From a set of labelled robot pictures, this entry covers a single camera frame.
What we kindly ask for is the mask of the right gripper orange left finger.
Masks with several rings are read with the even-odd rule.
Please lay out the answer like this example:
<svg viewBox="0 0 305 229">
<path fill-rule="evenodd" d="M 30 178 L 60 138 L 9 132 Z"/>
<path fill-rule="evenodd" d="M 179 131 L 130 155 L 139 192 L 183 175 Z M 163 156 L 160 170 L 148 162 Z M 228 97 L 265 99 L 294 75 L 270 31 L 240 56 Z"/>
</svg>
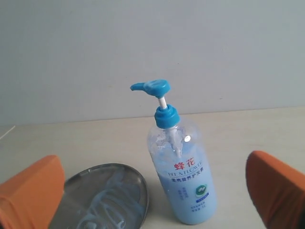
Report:
<svg viewBox="0 0 305 229">
<path fill-rule="evenodd" d="M 0 186 L 2 229 L 46 229 L 64 193 L 65 175 L 56 155 L 48 155 Z"/>
</svg>

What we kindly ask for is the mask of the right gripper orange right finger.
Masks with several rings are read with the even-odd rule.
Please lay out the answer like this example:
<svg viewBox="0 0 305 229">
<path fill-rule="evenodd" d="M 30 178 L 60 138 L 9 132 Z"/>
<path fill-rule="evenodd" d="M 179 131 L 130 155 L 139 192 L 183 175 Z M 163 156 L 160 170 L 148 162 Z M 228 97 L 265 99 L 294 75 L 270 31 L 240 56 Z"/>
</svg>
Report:
<svg viewBox="0 0 305 229">
<path fill-rule="evenodd" d="M 305 175 L 276 157 L 253 151 L 245 178 L 249 196 L 267 229 L 305 227 Z"/>
</svg>

